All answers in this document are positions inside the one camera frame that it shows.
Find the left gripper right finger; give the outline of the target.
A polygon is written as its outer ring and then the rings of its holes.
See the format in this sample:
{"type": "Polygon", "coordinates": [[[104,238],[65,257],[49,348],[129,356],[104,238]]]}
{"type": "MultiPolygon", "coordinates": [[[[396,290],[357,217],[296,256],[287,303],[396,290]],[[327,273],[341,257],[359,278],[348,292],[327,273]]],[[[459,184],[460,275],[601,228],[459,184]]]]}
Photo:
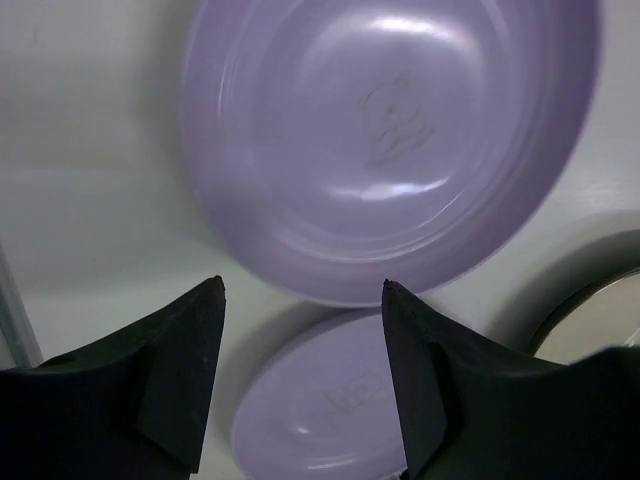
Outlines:
{"type": "Polygon", "coordinates": [[[639,351],[569,365],[500,345],[386,281],[381,313],[409,479],[635,479],[639,351]]]}

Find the steel plate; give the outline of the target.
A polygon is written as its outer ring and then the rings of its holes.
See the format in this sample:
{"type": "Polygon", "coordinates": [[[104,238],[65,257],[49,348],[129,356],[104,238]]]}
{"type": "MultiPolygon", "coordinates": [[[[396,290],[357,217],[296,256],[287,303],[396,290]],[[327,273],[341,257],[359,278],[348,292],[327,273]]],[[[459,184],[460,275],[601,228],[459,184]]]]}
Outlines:
{"type": "Polygon", "coordinates": [[[593,282],[562,301],[535,332],[528,351],[570,364],[609,347],[639,345],[639,270],[593,282]]]}

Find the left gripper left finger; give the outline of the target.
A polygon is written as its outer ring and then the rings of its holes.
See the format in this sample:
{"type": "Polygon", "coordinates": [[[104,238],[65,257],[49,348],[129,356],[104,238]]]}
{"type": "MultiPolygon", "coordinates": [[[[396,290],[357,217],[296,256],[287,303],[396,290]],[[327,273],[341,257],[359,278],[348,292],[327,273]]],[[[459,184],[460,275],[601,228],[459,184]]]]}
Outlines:
{"type": "Polygon", "coordinates": [[[225,286],[204,280],[160,310],[33,368],[1,374],[5,479],[187,479],[199,470],[225,286]]]}

